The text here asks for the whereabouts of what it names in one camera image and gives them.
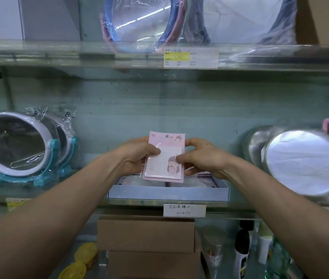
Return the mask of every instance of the forearm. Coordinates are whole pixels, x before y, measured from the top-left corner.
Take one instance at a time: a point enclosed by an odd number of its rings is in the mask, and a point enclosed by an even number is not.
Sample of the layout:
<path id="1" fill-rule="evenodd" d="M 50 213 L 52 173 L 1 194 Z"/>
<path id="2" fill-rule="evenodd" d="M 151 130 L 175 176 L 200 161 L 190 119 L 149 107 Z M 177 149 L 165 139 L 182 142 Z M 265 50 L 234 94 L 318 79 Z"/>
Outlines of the forearm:
<path id="1" fill-rule="evenodd" d="M 0 219 L 0 278 L 45 278 L 119 177 L 110 152 Z"/>
<path id="2" fill-rule="evenodd" d="M 245 160 L 226 163 L 223 173 L 310 278 L 329 278 L 329 211 Z"/>

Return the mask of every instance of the yellow price label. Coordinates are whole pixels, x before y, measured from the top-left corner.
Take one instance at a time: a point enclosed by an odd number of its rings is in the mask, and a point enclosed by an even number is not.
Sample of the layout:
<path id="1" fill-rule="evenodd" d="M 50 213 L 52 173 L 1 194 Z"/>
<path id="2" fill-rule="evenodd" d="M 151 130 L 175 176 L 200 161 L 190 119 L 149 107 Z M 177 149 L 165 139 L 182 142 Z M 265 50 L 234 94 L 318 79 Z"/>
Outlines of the yellow price label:
<path id="1" fill-rule="evenodd" d="M 174 62 L 190 61 L 190 52 L 165 52 L 164 60 Z"/>
<path id="2" fill-rule="evenodd" d="M 13 211 L 16 207 L 23 205 L 25 202 L 31 200 L 30 198 L 6 198 L 7 208 L 9 211 Z"/>

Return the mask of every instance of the brown cardboard box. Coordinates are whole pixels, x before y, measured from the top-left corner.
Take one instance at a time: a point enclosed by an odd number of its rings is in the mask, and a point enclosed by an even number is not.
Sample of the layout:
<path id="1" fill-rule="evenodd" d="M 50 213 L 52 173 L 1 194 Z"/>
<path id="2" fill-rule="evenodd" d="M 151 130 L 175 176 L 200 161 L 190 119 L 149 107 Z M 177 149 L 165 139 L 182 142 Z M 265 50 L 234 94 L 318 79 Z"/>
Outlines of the brown cardboard box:
<path id="1" fill-rule="evenodd" d="M 329 45 L 329 0 L 298 0 L 298 44 Z"/>
<path id="2" fill-rule="evenodd" d="M 97 221 L 97 247 L 109 251 L 194 253 L 194 220 L 104 215 Z"/>
<path id="3" fill-rule="evenodd" d="M 193 253 L 109 251 L 108 278 L 198 279 L 201 241 L 196 236 Z"/>

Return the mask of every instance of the yellow round container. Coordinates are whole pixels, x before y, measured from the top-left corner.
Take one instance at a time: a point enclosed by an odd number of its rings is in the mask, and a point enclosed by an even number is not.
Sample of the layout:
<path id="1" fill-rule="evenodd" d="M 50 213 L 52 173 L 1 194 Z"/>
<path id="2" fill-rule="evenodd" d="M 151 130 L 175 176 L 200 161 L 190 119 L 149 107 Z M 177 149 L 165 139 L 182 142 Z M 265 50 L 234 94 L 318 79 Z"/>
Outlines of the yellow round container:
<path id="1" fill-rule="evenodd" d="M 83 279 L 86 275 L 87 267 L 82 262 L 74 262 L 61 272 L 59 279 Z"/>
<path id="2" fill-rule="evenodd" d="M 82 262 L 90 269 L 97 260 L 97 246 L 96 243 L 86 243 L 79 247 L 74 254 L 76 262 Z"/>

